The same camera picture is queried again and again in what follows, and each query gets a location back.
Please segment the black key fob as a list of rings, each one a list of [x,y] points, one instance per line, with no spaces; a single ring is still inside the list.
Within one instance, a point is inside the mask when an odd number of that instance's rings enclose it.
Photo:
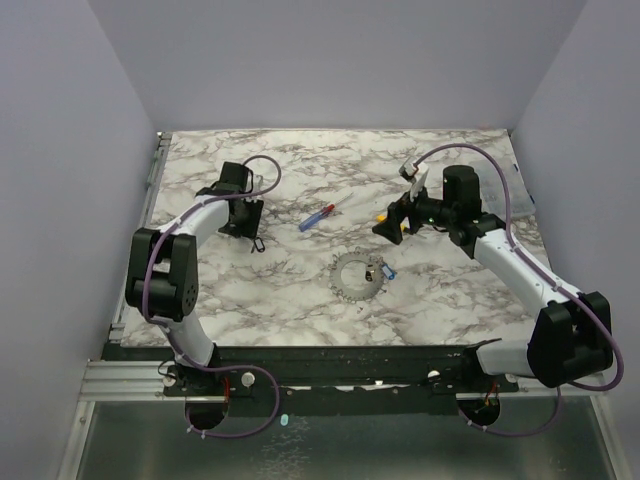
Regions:
[[[252,240],[251,253],[264,253],[265,249],[265,244],[260,237],[256,237]]]

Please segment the silver key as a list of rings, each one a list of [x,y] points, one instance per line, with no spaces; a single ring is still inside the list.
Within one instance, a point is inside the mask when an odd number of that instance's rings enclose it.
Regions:
[[[381,279],[381,269],[378,263],[368,263],[365,268],[365,280],[373,283]]]

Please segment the round metal keyring disc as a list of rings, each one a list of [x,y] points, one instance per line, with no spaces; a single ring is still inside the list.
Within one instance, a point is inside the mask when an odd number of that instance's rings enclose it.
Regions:
[[[365,280],[365,268],[368,263],[378,263],[383,260],[379,256],[353,251],[336,255],[329,266],[329,288],[335,294],[348,302],[368,301],[373,299],[382,289],[386,277],[382,270],[381,279],[377,282]]]

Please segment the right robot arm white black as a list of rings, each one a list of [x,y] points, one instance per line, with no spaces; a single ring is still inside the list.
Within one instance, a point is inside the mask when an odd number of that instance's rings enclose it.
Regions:
[[[450,166],[443,175],[442,198],[430,197],[424,183],[416,182],[388,206],[373,233],[400,244],[405,233],[415,234],[425,225],[443,230],[469,258],[495,274],[535,319],[527,340],[489,340],[472,347],[472,359],[459,367],[461,383],[481,391],[496,375],[510,374],[553,388],[610,368],[614,353],[605,337],[611,331],[606,298],[563,283],[526,253],[505,222],[483,210],[472,167]]]

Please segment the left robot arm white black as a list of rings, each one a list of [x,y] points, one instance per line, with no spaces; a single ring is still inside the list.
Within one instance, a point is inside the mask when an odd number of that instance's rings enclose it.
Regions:
[[[185,367],[186,382],[206,395],[220,385],[214,364],[215,343],[195,313],[199,295],[198,249],[221,233],[253,242],[258,236],[264,202],[255,197],[258,182],[247,163],[226,162],[219,179],[199,190],[193,203],[159,228],[133,234],[125,283],[126,303],[167,337],[175,361]]]

